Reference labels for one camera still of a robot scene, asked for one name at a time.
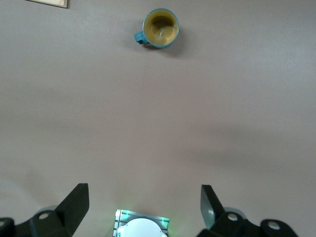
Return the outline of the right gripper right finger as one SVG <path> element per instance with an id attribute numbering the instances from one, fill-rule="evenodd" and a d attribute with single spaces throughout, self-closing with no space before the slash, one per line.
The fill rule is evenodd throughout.
<path id="1" fill-rule="evenodd" d="M 222 206 L 211 185 L 202 185 L 200 210 L 206 228 L 196 237 L 299 237 L 285 222 L 264 219 L 257 226 Z"/>

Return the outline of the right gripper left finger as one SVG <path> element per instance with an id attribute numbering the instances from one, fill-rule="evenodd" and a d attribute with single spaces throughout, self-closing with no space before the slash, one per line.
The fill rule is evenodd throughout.
<path id="1" fill-rule="evenodd" d="M 0 218 L 0 237 L 73 237 L 89 210 L 87 183 L 79 183 L 54 209 L 45 209 L 16 225 Z"/>

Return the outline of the teal cup yellow inside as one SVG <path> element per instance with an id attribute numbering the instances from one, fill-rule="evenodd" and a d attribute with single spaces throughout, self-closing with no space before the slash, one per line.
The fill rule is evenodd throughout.
<path id="1" fill-rule="evenodd" d="M 134 34 L 138 44 L 150 44 L 164 49 L 173 44 L 180 31 L 177 16 L 169 9 L 157 8 L 150 11 L 142 24 L 142 31 Z"/>

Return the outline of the wooden cutting board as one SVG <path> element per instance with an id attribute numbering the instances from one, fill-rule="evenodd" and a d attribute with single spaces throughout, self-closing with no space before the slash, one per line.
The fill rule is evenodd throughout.
<path id="1" fill-rule="evenodd" d="M 51 5 L 55 7 L 67 8 L 68 7 L 68 0 L 27 0 L 32 2 L 37 2 L 40 4 Z"/>

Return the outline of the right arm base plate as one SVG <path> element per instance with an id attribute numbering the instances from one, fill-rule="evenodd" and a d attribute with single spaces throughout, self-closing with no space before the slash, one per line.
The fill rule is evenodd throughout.
<path id="1" fill-rule="evenodd" d="M 168 237 L 169 218 L 117 209 L 113 237 Z"/>

